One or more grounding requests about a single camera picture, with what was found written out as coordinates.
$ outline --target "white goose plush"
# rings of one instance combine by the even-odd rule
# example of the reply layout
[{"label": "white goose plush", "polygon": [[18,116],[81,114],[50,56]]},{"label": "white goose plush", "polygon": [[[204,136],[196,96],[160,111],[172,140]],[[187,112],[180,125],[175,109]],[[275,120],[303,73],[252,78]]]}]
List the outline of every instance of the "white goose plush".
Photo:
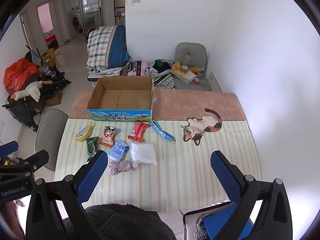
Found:
[{"label": "white goose plush", "polygon": [[25,90],[17,91],[15,92],[11,98],[14,100],[19,100],[20,98],[32,96],[32,98],[39,102],[40,98],[40,89],[43,87],[43,85],[51,85],[53,84],[52,81],[35,81],[30,83]]}]

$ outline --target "blue snack bag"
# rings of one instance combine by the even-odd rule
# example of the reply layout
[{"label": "blue snack bag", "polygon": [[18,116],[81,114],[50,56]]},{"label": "blue snack bag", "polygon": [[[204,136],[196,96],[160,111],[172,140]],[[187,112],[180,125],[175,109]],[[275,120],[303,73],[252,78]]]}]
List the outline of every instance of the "blue snack bag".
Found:
[{"label": "blue snack bag", "polygon": [[115,145],[112,147],[112,149],[108,153],[108,156],[110,157],[110,159],[116,162],[120,162],[124,160],[128,151],[129,151],[129,145],[127,145],[122,140],[116,140]]}]

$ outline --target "small box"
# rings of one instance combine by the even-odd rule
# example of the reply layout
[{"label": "small box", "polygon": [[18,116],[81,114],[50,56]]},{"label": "small box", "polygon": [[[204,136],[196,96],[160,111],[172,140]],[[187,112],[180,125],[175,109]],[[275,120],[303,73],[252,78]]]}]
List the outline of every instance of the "small box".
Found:
[{"label": "small box", "polygon": [[56,64],[54,49],[47,49],[42,55],[42,60],[48,67],[53,67]]},{"label": "small box", "polygon": [[153,94],[152,77],[101,77],[87,111],[96,121],[151,122]]},{"label": "small box", "polygon": [[62,92],[60,90],[56,90],[53,93],[53,96],[47,99],[45,102],[48,106],[56,106],[61,104]]}]

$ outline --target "striped tablecloth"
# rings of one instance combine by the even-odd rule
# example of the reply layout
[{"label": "striped tablecloth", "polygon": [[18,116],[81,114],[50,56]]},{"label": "striped tablecloth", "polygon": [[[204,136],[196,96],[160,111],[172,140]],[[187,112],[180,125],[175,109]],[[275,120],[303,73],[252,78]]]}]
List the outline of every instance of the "striped tablecloth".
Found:
[{"label": "striped tablecloth", "polygon": [[[89,120],[68,119],[62,136],[55,180],[75,174],[86,164],[86,142],[77,142],[74,136]],[[104,127],[118,128],[116,138],[127,138],[133,122],[93,121],[92,137],[103,135]],[[193,141],[183,142],[181,125],[187,121],[159,121],[162,129],[174,135],[177,143],[162,139],[156,131],[147,128],[146,142],[155,142],[157,165],[139,164],[134,172],[121,172],[115,176],[105,170],[91,198],[84,206],[120,203],[133,204],[149,211],[195,210],[221,202],[227,196],[210,166],[210,156],[221,150],[226,158],[244,174],[260,180],[257,154],[246,121],[224,121],[216,133],[205,133],[199,146]],[[110,148],[99,146],[108,152]],[[130,160],[130,151],[126,156]]]}]

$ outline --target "blue packaging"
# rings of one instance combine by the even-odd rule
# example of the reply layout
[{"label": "blue packaging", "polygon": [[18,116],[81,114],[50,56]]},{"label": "blue packaging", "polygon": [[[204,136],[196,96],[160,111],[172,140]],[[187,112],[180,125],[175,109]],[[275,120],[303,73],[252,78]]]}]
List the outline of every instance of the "blue packaging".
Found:
[{"label": "blue packaging", "polygon": [[112,147],[108,156],[110,159],[120,162],[124,160],[127,152],[129,151],[129,146],[122,140],[116,140],[115,145]]},{"label": "blue packaging", "polygon": [[176,138],[171,135],[170,133],[167,133],[166,131],[163,131],[157,121],[153,121],[150,123],[150,125],[157,131],[158,134],[162,136],[162,138],[171,141],[173,143],[176,143]]}]

